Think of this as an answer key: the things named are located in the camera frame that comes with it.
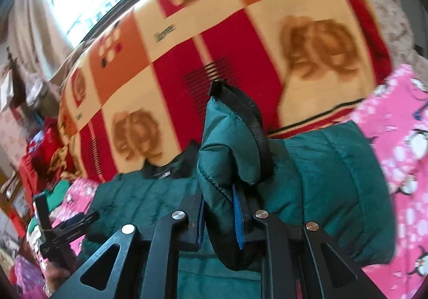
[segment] teal down jacket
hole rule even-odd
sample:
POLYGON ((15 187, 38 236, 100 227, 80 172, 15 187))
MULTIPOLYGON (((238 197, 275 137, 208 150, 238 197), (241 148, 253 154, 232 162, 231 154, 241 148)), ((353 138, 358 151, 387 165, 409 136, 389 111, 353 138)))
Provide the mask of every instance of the teal down jacket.
MULTIPOLYGON (((199 179, 209 238, 205 233, 200 252, 180 253, 178 298, 259 299, 258 273, 223 265, 241 269, 244 264, 232 207, 231 186, 237 175, 256 189, 263 208, 297 225, 317 221, 361 264, 391 258, 395 228, 387 188, 354 123, 269 140, 269 145, 275 173, 259 181, 260 162, 251 133, 228 107, 211 99, 198 169, 194 165, 189 177, 162 179, 147 179, 134 171, 100 185, 89 209, 98 210, 100 219, 89 228, 79 261, 87 260, 123 225, 154 224, 176 210, 184 196, 194 193, 199 179)), ((180 161, 178 156, 170 166, 180 161)), ((245 268, 259 269, 256 256, 250 263, 245 268)))
POLYGON ((354 122, 289 139, 269 139, 274 173, 260 181, 258 147, 241 118, 221 101, 207 105, 198 160, 209 237, 223 264, 257 268, 235 236, 232 185, 256 191, 262 208, 283 221, 315 221, 361 266, 388 263, 395 220, 387 185, 368 140, 354 122))

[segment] beige curtain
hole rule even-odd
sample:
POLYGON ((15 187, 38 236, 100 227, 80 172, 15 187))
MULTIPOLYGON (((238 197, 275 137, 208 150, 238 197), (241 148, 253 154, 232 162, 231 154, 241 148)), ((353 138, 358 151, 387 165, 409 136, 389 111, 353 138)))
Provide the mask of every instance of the beige curtain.
POLYGON ((11 53, 29 73, 61 85, 59 68, 73 51, 59 27, 51 0, 14 0, 8 17, 11 53))

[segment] black clamp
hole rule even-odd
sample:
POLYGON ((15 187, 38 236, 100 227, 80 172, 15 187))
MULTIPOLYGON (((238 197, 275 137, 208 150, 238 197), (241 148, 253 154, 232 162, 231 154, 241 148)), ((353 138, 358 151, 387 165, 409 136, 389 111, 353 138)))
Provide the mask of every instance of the black clamp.
POLYGON ((179 251, 200 250, 204 200, 198 186, 178 210, 142 230, 124 225, 55 292, 53 299, 175 299, 179 251))
POLYGON ((263 245, 262 299, 387 299, 317 223, 284 223, 245 189, 233 187, 237 241, 263 245))
POLYGON ((87 216, 84 213, 78 213, 52 228, 45 192, 37 194, 33 198, 33 203, 36 219, 44 236, 44 243, 40 245, 41 255, 62 268, 72 270, 76 256, 70 243, 86 234, 89 226, 99 218, 98 212, 95 211, 87 216))

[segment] black strap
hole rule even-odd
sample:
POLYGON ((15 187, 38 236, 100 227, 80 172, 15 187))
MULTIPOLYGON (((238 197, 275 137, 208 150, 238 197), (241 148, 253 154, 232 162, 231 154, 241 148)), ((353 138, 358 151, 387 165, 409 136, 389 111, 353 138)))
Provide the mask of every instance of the black strap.
POLYGON ((247 125, 254 137, 260 155, 260 180, 273 174, 273 158, 270 152, 268 139, 263 133, 263 122, 260 109, 255 102, 238 88, 227 85, 222 80, 211 83, 209 96, 218 99, 236 113, 247 125))
POLYGON ((191 139, 186 149, 177 155, 170 163, 164 166, 156 166, 146 160, 141 169, 141 173, 145 179, 159 179, 161 177, 169 178, 186 178, 190 177, 196 162, 201 145, 191 139))

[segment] silver screw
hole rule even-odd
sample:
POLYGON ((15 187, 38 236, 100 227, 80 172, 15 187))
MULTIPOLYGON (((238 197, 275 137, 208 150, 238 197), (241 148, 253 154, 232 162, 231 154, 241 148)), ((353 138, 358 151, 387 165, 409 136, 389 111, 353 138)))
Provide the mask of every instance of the silver screw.
POLYGON ((259 219, 265 219, 267 218, 269 213, 265 211, 264 209, 259 209, 255 212, 255 216, 259 219))
POLYGON ((320 227, 315 222, 307 222, 306 229, 309 231, 317 231, 320 227))
POLYGON ((132 224, 126 224, 122 226, 123 234, 132 234, 134 230, 135 230, 135 226, 133 226, 132 224))
POLYGON ((175 211, 175 212, 173 212, 173 214, 172 214, 172 217, 173 217, 175 220, 183 219, 185 216, 186 216, 186 214, 185 214, 183 211, 175 211))

